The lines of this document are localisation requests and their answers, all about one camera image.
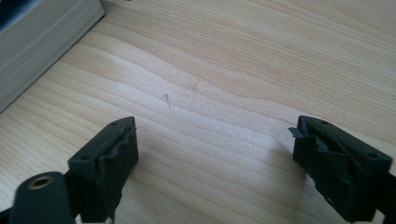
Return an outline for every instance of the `mounting hole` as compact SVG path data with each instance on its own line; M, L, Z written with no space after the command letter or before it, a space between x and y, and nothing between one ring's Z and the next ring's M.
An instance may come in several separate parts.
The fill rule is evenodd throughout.
M81 159L82 161L88 161L88 160L91 159L91 156L82 156L80 159Z
M53 182L53 177L49 175L40 176L29 183L29 189L42 189Z
M374 154L374 153L367 153L367 156L368 157L370 157L370 158L377 158L378 157L378 155L376 155L376 154Z

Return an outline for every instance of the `wood grain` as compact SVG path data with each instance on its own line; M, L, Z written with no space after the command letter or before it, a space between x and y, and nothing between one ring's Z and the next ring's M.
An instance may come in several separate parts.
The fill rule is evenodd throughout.
M287 128L302 114L396 158L395 1L103 4L0 115L1 210L127 116L140 161L118 223L345 223L291 158Z

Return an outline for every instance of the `book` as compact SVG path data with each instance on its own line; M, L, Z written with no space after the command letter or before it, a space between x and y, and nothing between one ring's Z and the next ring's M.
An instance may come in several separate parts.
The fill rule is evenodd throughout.
M99 0L1 0L0 113L104 16Z

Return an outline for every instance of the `light wood surface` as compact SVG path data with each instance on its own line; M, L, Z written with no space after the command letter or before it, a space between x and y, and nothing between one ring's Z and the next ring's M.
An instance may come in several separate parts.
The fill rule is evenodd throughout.
M396 158L394 0L103 3L0 115L1 210L128 116L140 161L118 223L345 223L291 158L302 114Z

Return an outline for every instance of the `clamp jaw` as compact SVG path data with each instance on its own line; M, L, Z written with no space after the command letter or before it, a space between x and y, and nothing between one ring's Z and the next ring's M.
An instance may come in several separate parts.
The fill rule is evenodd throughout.
M69 171L25 180L0 224L70 224L114 220L121 191L138 161L134 118L109 123L69 159Z
M321 119L300 116L293 159L315 181L317 190L346 221L396 223L396 178L392 158Z

